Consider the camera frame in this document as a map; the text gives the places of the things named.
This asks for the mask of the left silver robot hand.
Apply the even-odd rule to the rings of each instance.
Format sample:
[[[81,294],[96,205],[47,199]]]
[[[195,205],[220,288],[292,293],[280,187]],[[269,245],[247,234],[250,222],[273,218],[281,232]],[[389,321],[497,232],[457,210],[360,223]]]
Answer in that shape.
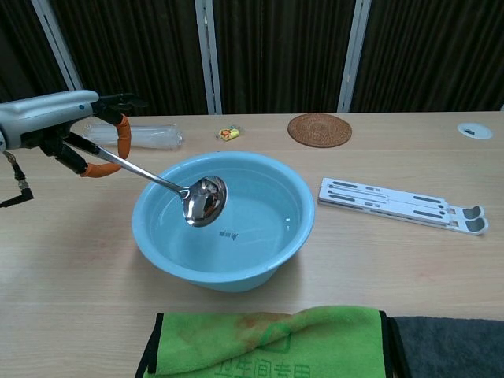
[[[128,157],[132,132],[125,110],[146,107],[147,102],[133,93],[100,95],[90,90],[62,91],[1,104],[1,153],[13,160],[13,150],[40,148],[75,174],[102,178],[121,169],[115,161],[87,162],[72,148],[101,158],[102,148],[71,132],[72,125],[97,117],[115,127],[118,157]]]

